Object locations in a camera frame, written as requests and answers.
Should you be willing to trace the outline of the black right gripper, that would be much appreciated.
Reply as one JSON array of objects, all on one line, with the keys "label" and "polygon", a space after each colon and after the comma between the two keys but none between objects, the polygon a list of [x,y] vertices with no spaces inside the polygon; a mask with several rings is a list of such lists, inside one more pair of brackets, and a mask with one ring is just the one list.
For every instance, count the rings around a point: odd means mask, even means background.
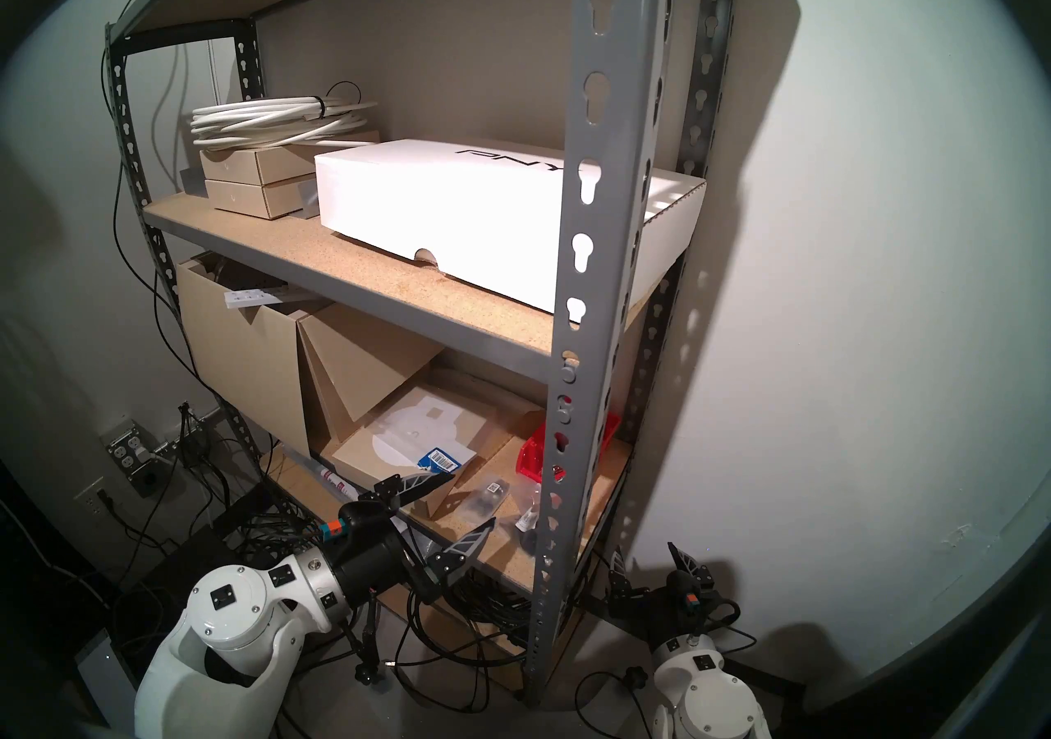
[{"label": "black right gripper", "polygon": [[[703,636],[731,627],[741,615],[737,602],[724,597],[710,582],[710,570],[675,543],[668,542],[676,570],[666,583],[646,593],[641,623],[650,649],[659,649],[683,635]],[[634,612],[638,590],[628,581],[620,550],[607,560],[607,611]]]}]

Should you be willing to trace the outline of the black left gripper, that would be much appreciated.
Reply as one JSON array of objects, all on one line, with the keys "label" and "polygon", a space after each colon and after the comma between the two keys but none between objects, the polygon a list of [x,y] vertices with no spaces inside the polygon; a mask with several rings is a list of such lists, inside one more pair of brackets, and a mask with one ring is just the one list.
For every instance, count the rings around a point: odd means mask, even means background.
[{"label": "black left gripper", "polygon": [[455,586],[477,564],[497,524],[495,517],[430,556],[430,574],[391,521],[391,512],[421,500],[454,478],[445,472],[420,472],[406,478],[395,474],[374,484],[378,500],[357,499],[341,507],[341,530],[327,538],[327,563],[347,605],[366,604],[373,593],[401,583],[423,595],[425,602],[432,602],[437,584]]}]

